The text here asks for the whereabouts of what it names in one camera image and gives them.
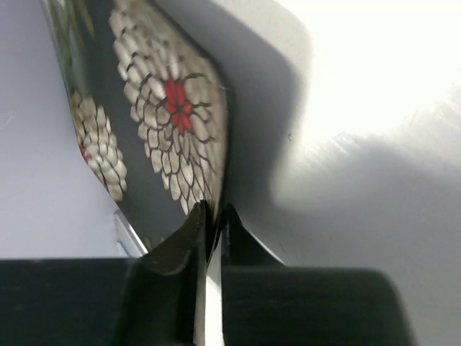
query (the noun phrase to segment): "white wall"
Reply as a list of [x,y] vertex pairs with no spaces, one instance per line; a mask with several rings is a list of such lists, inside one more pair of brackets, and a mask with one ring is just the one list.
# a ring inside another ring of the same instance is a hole
[[0,43],[0,258],[117,256],[117,206],[76,145],[41,1],[0,1]]
[[230,194],[286,263],[374,267],[461,338],[461,7],[161,0],[238,94]]

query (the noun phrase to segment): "white surface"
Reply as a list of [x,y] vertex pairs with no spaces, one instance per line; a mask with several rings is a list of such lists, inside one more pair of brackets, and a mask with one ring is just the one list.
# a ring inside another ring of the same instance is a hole
[[289,264],[383,270],[420,345],[458,346],[460,5],[160,2],[236,89],[246,226]]
[[81,158],[40,1],[0,1],[0,257],[115,257],[117,206]]

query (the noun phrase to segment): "black object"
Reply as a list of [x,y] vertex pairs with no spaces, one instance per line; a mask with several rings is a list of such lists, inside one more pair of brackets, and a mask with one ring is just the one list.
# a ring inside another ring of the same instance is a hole
[[390,281],[371,270],[284,267],[228,206],[221,280],[226,346],[409,346]]
[[[2,346],[201,346],[207,208],[140,259],[0,262]],[[366,270],[288,268],[223,212],[226,346],[414,345],[397,294]]]

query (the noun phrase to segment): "red flower center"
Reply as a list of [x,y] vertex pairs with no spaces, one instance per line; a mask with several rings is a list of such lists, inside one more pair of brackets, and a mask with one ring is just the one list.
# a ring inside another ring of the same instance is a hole
[[165,108],[171,114],[171,123],[177,126],[179,133],[192,132],[189,116],[194,110],[194,105],[186,99],[184,82],[174,80],[172,77],[164,84],[166,93]]

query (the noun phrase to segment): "white chrysanthemum print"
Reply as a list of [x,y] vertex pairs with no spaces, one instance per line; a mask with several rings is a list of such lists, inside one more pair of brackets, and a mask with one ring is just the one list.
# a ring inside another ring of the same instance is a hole
[[92,97],[75,91],[71,112],[82,156],[112,198],[121,201],[127,189],[127,169],[104,108],[97,107]]
[[210,62],[144,0],[115,0],[109,19],[118,71],[153,170],[188,213],[216,216],[226,150],[224,89]]

